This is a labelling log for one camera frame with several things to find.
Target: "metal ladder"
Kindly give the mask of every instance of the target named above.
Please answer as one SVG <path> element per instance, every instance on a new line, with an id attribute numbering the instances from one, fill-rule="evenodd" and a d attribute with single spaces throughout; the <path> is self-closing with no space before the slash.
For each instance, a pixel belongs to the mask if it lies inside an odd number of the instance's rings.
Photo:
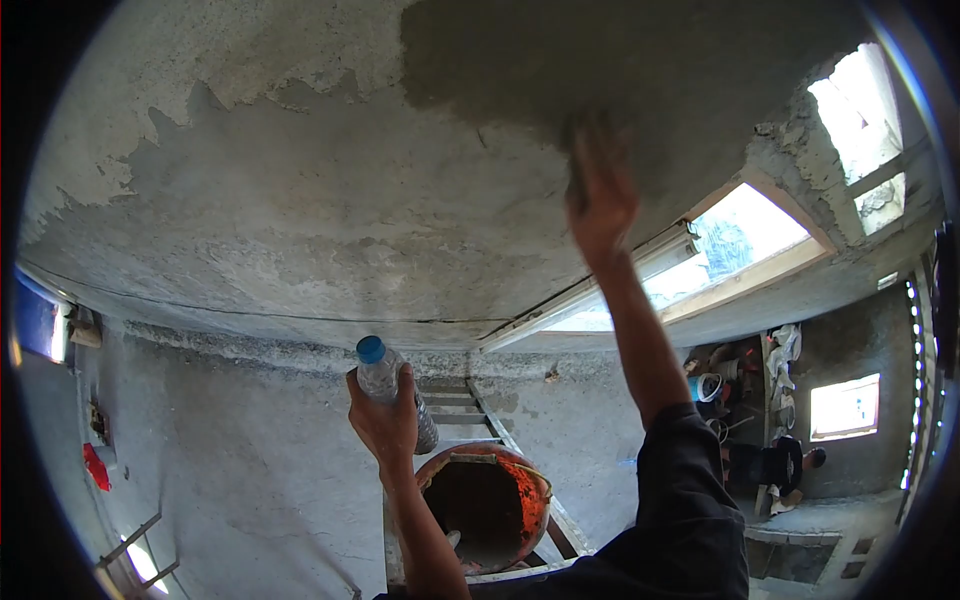
<path id="1" fill-rule="evenodd" d="M 514 442 L 500 419 L 493 413 L 490 405 L 477 392 L 471 379 L 464 380 L 463 387 L 427 386 L 420 388 L 420 398 L 426 404 L 430 416 L 437 425 L 486 425 L 490 432 L 489 437 L 443 439 L 437 443 L 432 454 L 442 452 L 460 444 L 486 442 L 503 444 L 517 454 L 523 454 Z M 522 585 L 522 580 L 543 579 L 552 572 L 571 566 L 577 559 L 593 554 L 595 549 L 589 545 L 587 536 L 580 527 L 570 518 L 564 506 L 554 495 L 550 498 L 550 519 L 547 521 L 546 533 L 556 544 L 563 560 L 552 564 L 546 563 L 536 552 L 531 553 L 524 562 L 529 568 L 491 573 L 488 575 L 467 576 L 467 584 L 471 592 L 488 588 L 492 584 Z M 383 551 L 387 570 L 387 591 L 390 593 L 402 592 L 406 580 L 403 575 L 403 560 L 400 554 L 400 544 L 394 530 L 394 520 L 390 514 L 390 506 L 386 493 L 383 496 Z"/>

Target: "skylight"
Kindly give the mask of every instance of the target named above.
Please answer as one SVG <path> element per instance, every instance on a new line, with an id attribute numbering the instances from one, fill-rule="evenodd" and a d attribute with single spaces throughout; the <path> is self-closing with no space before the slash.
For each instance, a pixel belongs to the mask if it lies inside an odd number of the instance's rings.
<path id="1" fill-rule="evenodd" d="M 880 374 L 810 391 L 810 440 L 841 440 L 876 433 Z"/>
<path id="2" fill-rule="evenodd" d="M 900 117 L 880 47 L 860 44 L 837 62 L 833 74 L 808 90 L 830 135 L 847 184 L 873 173 L 903 151 Z M 897 174 L 855 199 L 867 235 L 903 214 L 905 178 Z"/>
<path id="3" fill-rule="evenodd" d="M 654 308 L 661 310 L 810 237 L 793 217 L 741 183 L 693 221 L 700 252 L 643 281 Z M 547 331 L 613 331 L 602 299 Z"/>

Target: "concrete ceiling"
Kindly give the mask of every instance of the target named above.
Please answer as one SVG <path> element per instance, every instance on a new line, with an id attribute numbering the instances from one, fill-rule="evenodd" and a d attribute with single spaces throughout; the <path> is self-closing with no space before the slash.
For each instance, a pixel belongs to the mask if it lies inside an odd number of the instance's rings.
<path id="1" fill-rule="evenodd" d="M 480 6 L 124 3 L 52 115 L 22 259 L 153 324 L 469 348 L 586 274 L 571 110 L 633 124 L 640 243 L 865 35 L 826 0 Z"/>

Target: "person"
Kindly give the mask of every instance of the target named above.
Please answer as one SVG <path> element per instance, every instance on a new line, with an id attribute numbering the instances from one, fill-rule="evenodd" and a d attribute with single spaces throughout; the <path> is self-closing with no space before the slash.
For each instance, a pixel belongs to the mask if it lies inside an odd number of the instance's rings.
<path id="1" fill-rule="evenodd" d="M 627 386 L 646 438 L 637 456 L 636 524 L 594 556 L 514 598 L 746 598 L 743 515 L 723 485 L 720 443 L 690 398 L 684 373 L 636 277 L 624 241 L 639 210 L 625 145 L 596 119 L 575 130 L 567 219 L 612 316 Z M 399 401 L 375 404 L 348 373 L 349 420 L 380 466 L 400 535 L 408 597 L 469 598 L 460 562 L 417 488 L 414 376 Z M 390 597 L 386 594 L 379 597 Z"/>
<path id="2" fill-rule="evenodd" d="M 827 451 L 817 446 L 803 454 L 800 442 L 790 436 L 774 440 L 769 448 L 754 444 L 732 444 L 722 448 L 720 456 L 729 461 L 724 479 L 732 484 L 775 485 L 780 497 L 786 497 L 800 485 L 805 470 L 819 468 L 827 461 Z"/>

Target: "black shirt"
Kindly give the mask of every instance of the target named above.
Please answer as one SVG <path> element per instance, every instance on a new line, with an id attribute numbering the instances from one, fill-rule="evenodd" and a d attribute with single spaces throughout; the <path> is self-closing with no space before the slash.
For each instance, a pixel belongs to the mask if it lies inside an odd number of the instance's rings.
<path id="1" fill-rule="evenodd" d="M 774 447 L 763 448 L 763 483 L 780 488 L 780 497 L 797 489 L 804 474 L 804 453 L 800 442 L 784 436 Z"/>
<path id="2" fill-rule="evenodd" d="M 743 515 L 723 487 L 720 443 L 692 402 L 657 416 L 636 478 L 634 527 L 513 597 L 746 598 Z"/>

